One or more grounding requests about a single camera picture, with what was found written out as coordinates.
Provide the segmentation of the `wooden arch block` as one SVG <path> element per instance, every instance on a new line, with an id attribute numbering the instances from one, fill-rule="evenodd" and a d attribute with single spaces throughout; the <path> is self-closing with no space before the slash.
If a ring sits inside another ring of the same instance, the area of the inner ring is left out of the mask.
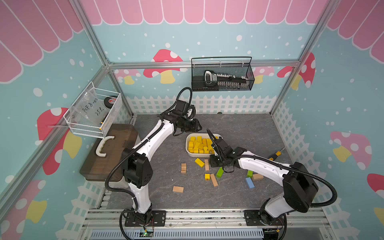
<path id="1" fill-rule="evenodd" d="M 187 164 L 186 163 L 182 163 L 181 164 L 181 173 L 182 174 L 186 174 L 187 173 Z"/>

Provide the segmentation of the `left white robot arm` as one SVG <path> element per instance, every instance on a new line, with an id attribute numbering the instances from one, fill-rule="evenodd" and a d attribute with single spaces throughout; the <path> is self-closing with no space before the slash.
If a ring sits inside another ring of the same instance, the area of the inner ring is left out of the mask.
<path id="1" fill-rule="evenodd" d="M 195 118 L 196 109 L 192 105 L 192 96 L 193 91 L 190 87 L 183 88 L 171 107 L 157 115 L 159 120 L 150 133 L 122 155 L 119 163 L 105 180 L 106 190 L 126 193 L 132 197 L 133 207 L 130 210 L 123 210 L 119 217 L 120 231 L 127 240 L 130 237 L 124 230 L 123 218 L 127 218 L 128 214 L 134 214 L 144 229 L 154 221 L 148 183 L 153 176 L 151 159 L 156 150 L 170 135 L 176 137 L 183 133 L 196 133 L 202 130 L 201 124 Z M 129 184 L 129 189 L 110 186 L 110 180 L 118 169 L 122 170 L 123 180 Z"/>

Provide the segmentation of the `large yellow front block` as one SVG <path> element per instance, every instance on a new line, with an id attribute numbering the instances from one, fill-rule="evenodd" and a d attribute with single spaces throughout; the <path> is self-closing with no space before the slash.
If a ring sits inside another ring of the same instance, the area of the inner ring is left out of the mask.
<path id="1" fill-rule="evenodd" d="M 204 149 L 203 143 L 196 141 L 195 146 L 194 146 L 194 150 L 203 150 L 203 149 Z"/>

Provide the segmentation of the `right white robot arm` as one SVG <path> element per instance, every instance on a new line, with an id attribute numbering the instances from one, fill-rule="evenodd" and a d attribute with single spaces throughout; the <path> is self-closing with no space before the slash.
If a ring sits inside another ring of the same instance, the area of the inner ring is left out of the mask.
<path id="1" fill-rule="evenodd" d="M 306 167 L 295 162 L 292 165 L 257 156 L 252 152 L 236 147 L 233 149 L 221 137 L 216 138 L 207 131 L 213 142 L 215 155 L 212 160 L 218 160 L 222 168 L 233 167 L 255 172 L 266 177 L 283 188 L 283 192 L 274 198 L 267 199 L 254 215 L 245 215 L 245 218 L 255 220 L 264 226 L 271 226 L 275 221 L 282 223 L 282 240 L 287 232 L 287 215 L 292 212 L 307 213 L 311 207 L 326 207 L 333 204 L 338 197 L 337 190 L 328 181 L 308 172 Z M 332 195 L 325 202 L 315 203 L 318 193 L 317 182 L 327 186 Z"/>

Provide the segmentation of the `long yellow block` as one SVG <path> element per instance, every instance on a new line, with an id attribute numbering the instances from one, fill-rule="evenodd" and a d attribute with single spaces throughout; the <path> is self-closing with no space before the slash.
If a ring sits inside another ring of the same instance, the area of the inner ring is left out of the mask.
<path id="1" fill-rule="evenodd" d="M 188 145 L 189 153 L 194 153 L 194 146 L 195 146 L 195 142 L 194 141 L 189 141 L 189 145 Z"/>

